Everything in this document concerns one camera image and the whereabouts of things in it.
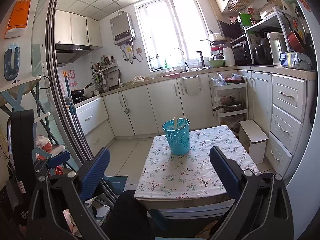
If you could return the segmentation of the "black frying pan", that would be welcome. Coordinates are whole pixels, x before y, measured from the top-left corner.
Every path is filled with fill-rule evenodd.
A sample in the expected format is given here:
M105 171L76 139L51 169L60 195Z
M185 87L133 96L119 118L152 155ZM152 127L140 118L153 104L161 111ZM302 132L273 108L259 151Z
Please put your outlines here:
M91 83L86 85L83 89L76 89L76 90L71 91L72 98L82 97L84 95L85 89L89 88L90 86L91 86Z

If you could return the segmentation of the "teal and cream folding shelf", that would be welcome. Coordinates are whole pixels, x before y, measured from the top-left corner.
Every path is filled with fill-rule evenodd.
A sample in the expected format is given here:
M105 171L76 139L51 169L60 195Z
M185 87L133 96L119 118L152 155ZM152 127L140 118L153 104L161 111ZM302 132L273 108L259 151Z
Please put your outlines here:
M35 93L41 79L41 76L35 76L1 88L1 109L9 116L7 124L8 155L14 170L17 170L19 166L23 168L31 166L37 160L38 155L50 160L66 151L66 147L59 144L53 144L50 151L44 150L36 144L38 123L44 127L48 138L53 139L48 120L51 113L41 109L42 105ZM21 105L23 96L29 93L36 101L37 110L40 111L37 117L34 116L33 109L24 109Z

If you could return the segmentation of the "teal perforated plastic basket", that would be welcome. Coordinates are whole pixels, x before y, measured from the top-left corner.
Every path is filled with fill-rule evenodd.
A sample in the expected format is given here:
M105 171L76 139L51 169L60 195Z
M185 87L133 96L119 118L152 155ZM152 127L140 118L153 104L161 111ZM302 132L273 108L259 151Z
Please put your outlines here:
M163 124L163 131L173 155L185 155L190 150L190 121L186 119L185 127L182 128L184 118L178 118L177 129L174 130L174 119Z

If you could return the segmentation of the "white thermos jug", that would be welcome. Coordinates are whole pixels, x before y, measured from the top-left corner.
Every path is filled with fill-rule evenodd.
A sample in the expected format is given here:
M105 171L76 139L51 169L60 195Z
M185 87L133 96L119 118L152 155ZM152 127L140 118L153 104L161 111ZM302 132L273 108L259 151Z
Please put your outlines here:
M222 50L225 66L235 66L235 58L232 48L224 47Z

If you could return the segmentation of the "orange paper bag on wall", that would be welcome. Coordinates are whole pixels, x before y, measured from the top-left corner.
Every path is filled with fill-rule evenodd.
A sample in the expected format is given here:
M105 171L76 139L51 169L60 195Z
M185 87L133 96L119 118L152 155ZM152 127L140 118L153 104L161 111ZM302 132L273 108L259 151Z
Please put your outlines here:
M17 0L9 17L5 39L20 37L24 34L29 18L31 0Z

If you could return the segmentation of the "white plastic bag holder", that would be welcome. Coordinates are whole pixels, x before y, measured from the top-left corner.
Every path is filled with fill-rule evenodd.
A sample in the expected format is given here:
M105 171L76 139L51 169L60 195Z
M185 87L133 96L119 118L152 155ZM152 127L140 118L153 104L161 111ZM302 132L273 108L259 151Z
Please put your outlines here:
M202 83L199 75L182 77L182 90L185 94L195 95L201 92Z

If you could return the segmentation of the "white water heater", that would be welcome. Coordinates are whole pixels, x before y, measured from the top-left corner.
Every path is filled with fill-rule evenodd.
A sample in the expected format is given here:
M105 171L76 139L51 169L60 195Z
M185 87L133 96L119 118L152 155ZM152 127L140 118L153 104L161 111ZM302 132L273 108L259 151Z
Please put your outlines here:
M110 19L110 26L115 45L119 46L136 39L131 15L128 12L118 12L116 17Z

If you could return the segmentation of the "red frying pan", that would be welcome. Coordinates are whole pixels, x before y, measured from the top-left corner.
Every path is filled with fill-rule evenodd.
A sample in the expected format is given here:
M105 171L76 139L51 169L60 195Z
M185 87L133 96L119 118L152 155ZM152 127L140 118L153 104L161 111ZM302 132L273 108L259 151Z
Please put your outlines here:
M295 31L292 30L288 35L287 35L288 42L292 49L296 52L299 53L304 53L305 54L305 45L299 36L299 34Z

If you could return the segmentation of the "small white step stool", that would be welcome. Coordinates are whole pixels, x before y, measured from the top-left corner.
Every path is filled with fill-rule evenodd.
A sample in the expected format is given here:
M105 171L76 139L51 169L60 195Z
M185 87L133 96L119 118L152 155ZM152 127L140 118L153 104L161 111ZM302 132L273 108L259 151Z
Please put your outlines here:
M255 164L264 160L268 136L253 121L246 120L239 122L239 141Z

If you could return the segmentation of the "white three-tier storage cart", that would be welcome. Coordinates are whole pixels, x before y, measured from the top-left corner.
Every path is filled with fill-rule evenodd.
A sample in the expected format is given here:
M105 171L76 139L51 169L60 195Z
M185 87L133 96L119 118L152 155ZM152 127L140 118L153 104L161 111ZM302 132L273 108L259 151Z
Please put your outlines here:
M213 111L218 125L227 125L230 129L236 130L239 122L248 119L249 101L246 79L235 73L225 75L216 73L210 77L212 88L213 108L228 101L240 101L245 103L242 110L226 112L224 109Z

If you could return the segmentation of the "black microwave oven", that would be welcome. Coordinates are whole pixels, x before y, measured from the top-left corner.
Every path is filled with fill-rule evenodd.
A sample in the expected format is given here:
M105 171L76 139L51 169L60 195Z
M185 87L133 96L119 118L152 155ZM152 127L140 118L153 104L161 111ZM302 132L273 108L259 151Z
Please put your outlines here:
M240 27L238 20L235 20L230 24L217 20L217 24L223 37L236 39L242 35L242 28Z

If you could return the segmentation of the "range hood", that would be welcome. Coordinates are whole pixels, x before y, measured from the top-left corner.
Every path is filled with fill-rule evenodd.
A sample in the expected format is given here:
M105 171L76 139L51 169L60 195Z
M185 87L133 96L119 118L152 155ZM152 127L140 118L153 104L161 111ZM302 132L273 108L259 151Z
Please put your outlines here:
M56 59L58 64L69 64L91 52L90 46L76 44L55 44Z

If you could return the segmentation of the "dark blue dustpan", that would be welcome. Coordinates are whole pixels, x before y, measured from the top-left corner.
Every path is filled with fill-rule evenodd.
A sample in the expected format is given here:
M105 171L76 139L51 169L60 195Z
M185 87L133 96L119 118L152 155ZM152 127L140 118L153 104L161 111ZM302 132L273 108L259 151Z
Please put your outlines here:
M124 191L127 178L128 176L103 177L104 181L107 183L109 188L116 195L120 195Z

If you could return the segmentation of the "floral white tablecloth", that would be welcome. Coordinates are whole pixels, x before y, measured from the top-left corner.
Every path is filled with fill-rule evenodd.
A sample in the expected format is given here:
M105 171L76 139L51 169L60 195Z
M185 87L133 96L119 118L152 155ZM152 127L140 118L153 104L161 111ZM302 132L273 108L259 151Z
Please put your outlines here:
M259 174L245 148L225 125L190 132L190 150L173 155L165 136L153 139L136 188L139 199L193 199L217 196L225 188L214 170L209 152L218 146L242 170Z

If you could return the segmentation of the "wall utensil rack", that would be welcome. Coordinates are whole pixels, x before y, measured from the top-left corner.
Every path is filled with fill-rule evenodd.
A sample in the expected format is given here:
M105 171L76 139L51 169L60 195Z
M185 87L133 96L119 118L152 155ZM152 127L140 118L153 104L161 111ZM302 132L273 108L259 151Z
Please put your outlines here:
M99 93L117 88L120 83L120 70L114 56L103 55L100 61L91 64L92 85Z

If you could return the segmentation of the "dark pot on cart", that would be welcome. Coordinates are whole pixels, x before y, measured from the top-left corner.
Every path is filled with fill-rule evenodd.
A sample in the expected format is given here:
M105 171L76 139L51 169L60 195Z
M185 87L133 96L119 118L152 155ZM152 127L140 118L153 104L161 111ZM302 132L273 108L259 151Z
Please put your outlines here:
M214 107L213 111L218 111L220 109L224 109L226 112L234 112L244 109L245 103L240 101L228 101L222 103L221 105Z

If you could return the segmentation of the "green mixing bowl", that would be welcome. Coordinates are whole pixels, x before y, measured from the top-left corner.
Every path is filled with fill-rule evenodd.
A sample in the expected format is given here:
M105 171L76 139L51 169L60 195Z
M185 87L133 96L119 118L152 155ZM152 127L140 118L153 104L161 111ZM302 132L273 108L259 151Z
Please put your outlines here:
M218 67L223 67L224 60L223 59L217 59L217 60L211 59L211 60L208 60L207 63L212 68L218 68Z

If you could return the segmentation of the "white electric kettle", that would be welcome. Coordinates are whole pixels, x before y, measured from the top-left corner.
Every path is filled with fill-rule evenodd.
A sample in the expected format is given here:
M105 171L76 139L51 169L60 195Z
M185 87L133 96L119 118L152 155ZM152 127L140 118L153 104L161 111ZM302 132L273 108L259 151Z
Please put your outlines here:
M273 64L280 66L281 54L287 52L284 35L282 33L270 32L266 36L269 40Z

